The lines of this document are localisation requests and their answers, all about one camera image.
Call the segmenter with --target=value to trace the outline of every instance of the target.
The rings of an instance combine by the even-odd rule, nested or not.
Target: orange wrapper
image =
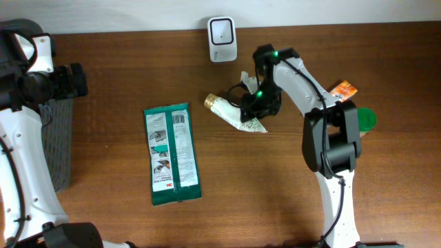
[[[350,99],[354,94],[357,93],[357,89],[352,86],[348,81],[343,81],[337,87],[335,87],[330,94],[336,97],[338,100],[344,102]]]

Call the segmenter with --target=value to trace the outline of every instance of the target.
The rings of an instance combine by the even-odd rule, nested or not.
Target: teal plastic bag
[[[188,103],[144,110],[152,204],[202,197]]]

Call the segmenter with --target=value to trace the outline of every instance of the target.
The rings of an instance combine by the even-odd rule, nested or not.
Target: white tube
[[[240,109],[231,106],[227,100],[221,97],[209,94],[205,99],[204,106],[240,131],[267,132],[257,118],[242,123],[240,121]]]

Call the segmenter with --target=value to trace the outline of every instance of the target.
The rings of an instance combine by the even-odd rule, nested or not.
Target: wooden table
[[[378,116],[362,138],[353,203],[364,242],[441,242],[441,23],[237,30],[238,58],[209,60],[206,30],[56,35],[56,64],[79,62],[90,93],[74,104],[72,184],[59,194],[72,222],[140,247],[263,247],[322,232],[317,179],[301,152],[302,116],[285,95],[268,134],[236,131],[203,106],[257,46],[294,47],[331,87]],[[143,109],[189,102],[203,198],[152,207]]]

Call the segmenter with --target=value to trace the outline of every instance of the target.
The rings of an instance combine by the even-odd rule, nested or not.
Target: green cup
[[[360,128],[360,138],[367,132],[371,131],[377,124],[377,116],[375,113],[367,108],[361,107],[358,109],[358,127]]]

